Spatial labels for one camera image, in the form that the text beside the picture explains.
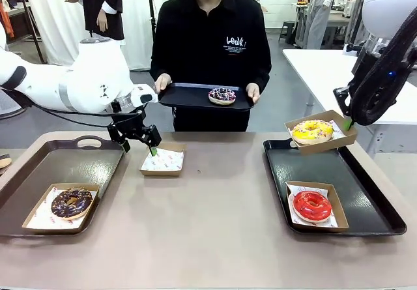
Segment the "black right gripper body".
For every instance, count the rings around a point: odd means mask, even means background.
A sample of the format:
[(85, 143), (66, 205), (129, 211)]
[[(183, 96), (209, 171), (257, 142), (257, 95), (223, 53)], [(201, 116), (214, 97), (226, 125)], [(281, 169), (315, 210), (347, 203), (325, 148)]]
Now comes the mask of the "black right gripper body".
[(382, 111), (396, 103), (396, 98), (404, 86), (406, 65), (386, 67), (376, 65), (372, 80), (375, 82), (371, 98), (367, 103), (368, 111)]

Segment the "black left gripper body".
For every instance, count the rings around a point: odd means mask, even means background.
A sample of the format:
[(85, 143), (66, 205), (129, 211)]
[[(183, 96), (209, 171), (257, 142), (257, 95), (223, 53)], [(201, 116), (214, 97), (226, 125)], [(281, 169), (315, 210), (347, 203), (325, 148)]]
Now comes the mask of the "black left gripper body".
[(112, 117), (113, 124), (124, 138), (138, 138), (143, 135), (145, 112), (137, 110), (133, 115), (117, 114)]

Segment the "person's right hand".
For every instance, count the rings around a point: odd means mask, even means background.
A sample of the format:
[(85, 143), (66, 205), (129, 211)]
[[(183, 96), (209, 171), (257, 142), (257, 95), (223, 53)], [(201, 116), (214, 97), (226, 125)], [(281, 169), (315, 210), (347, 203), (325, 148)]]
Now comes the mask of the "person's right hand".
[(164, 91), (167, 86), (172, 82), (171, 76), (169, 74), (163, 73), (154, 82), (155, 91), (157, 94)]

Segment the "person's left hand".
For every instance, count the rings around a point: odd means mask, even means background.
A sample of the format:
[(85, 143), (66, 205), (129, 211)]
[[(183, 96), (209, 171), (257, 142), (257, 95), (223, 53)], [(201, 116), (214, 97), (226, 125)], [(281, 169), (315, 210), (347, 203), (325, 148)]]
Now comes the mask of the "person's left hand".
[(249, 83), (246, 87), (246, 92), (248, 95), (248, 98), (251, 99), (251, 101), (256, 104), (258, 100), (260, 99), (260, 88), (258, 84), (256, 83)]

